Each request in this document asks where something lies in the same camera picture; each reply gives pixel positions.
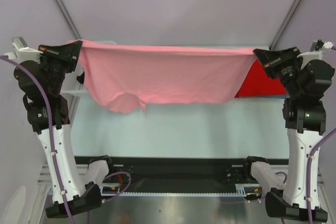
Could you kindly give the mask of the pink t shirt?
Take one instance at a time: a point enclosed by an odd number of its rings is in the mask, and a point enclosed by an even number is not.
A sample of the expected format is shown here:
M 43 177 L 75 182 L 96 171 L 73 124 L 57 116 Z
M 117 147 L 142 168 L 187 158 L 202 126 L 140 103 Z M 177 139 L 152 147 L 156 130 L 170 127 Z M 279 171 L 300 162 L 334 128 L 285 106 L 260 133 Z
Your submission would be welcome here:
M 120 113 L 150 103 L 225 103 L 256 58 L 250 48 L 111 45 L 82 41 L 84 85 L 101 107 Z

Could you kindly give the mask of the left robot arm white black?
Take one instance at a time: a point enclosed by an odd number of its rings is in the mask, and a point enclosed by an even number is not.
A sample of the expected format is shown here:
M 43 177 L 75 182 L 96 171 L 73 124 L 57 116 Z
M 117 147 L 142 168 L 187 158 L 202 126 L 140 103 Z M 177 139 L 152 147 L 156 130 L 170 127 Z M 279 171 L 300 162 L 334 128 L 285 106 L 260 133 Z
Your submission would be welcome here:
M 82 41 L 32 49 L 22 37 L 16 37 L 12 45 L 19 60 L 14 77 L 24 92 L 28 122 L 44 148 L 53 184 L 53 204 L 46 209 L 47 217 L 71 218 L 99 208 L 102 202 L 97 182 L 84 182 L 77 171 L 68 103 L 61 95 L 66 74 L 76 69 Z

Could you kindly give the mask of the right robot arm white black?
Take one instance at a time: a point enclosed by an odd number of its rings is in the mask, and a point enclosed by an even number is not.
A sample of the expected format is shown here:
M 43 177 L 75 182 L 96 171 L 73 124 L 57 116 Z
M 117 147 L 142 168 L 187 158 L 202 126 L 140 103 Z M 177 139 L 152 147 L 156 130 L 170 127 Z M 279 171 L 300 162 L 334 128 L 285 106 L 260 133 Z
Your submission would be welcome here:
M 253 51 L 266 75 L 278 79 L 287 92 L 282 114 L 289 141 L 287 180 L 283 183 L 261 157 L 242 169 L 243 179 L 262 188 L 268 216 L 281 220 L 326 222 L 328 214 L 318 196 L 319 148 L 325 140 L 327 114 L 322 97 L 331 86 L 335 69 L 322 59 L 324 48 L 301 53 Z

